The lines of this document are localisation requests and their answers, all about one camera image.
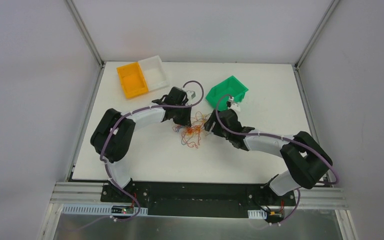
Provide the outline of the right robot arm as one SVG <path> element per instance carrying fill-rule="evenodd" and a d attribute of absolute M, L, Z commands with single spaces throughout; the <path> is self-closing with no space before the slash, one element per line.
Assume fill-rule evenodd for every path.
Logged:
<path fill-rule="evenodd" d="M 204 129 L 225 138 L 235 148 L 258 151 L 283 159 L 287 170 L 274 176 L 263 187 L 264 200 L 276 205 L 292 190 L 312 189 L 329 170 L 333 162 L 314 138 L 305 131 L 295 135 L 275 135 L 241 125 L 232 109 L 214 110 Z"/>

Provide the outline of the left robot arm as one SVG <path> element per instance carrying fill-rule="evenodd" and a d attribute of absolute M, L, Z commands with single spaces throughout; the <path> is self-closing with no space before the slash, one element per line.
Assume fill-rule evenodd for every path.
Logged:
<path fill-rule="evenodd" d="M 176 125 L 191 126 L 192 100 L 196 93 L 172 87 L 168 94 L 152 100 L 149 106 L 125 114 L 108 109 L 94 130 L 90 143 L 99 154 L 111 182 L 117 184 L 113 195 L 120 202 L 132 198 L 133 189 L 128 185 L 131 175 L 121 161 L 127 154 L 135 131 L 152 124 L 172 120 Z"/>

